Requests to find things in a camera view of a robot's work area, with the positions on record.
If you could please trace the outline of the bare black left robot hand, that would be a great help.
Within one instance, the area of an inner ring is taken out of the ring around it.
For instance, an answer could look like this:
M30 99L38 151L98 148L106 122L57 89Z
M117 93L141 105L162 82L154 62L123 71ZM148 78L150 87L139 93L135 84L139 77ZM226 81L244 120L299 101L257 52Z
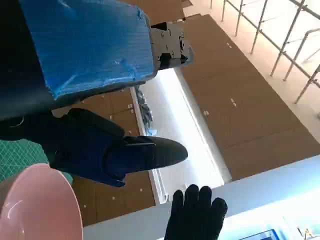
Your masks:
M0 138L41 145L51 168L113 187L129 173L188 157L177 141L127 136L112 121L73 108L85 98L142 85L190 64L181 27L155 25L117 0L3 0L0 3Z

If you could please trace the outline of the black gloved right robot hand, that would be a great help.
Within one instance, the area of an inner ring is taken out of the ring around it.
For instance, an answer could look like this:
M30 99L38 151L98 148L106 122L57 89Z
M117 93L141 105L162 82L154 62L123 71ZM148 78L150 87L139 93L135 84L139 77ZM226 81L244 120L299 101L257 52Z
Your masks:
M224 199L212 199L208 186L191 184L185 192L173 194L165 240L217 240L223 228L228 205Z

